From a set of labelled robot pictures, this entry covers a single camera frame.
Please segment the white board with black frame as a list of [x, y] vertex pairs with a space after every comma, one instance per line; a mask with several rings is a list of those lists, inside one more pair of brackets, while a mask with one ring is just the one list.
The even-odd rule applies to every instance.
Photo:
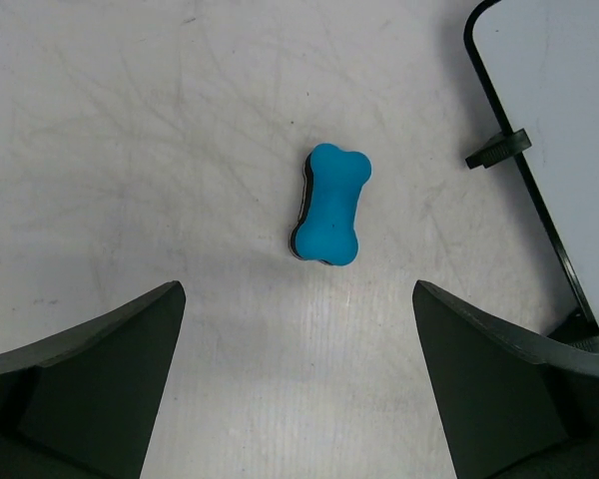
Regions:
[[466, 163], [515, 162], [577, 301], [553, 337], [599, 354], [599, 1], [484, 1], [463, 40], [500, 127]]

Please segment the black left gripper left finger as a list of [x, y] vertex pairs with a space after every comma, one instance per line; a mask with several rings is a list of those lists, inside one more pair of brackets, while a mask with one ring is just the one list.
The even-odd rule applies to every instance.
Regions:
[[138, 478], [186, 295], [167, 282], [0, 354], [0, 478]]

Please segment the blue whiteboard eraser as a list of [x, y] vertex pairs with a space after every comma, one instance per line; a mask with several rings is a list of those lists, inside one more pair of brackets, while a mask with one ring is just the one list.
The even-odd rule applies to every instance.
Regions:
[[290, 237], [293, 254], [334, 266], [352, 263], [358, 254], [358, 201], [371, 177], [369, 158], [323, 143], [307, 156], [303, 173], [299, 220]]

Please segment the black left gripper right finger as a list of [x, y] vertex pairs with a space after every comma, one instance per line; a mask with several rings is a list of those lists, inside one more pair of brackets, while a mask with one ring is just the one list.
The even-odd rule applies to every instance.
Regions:
[[599, 354], [420, 280], [417, 333], [459, 478], [599, 478]]

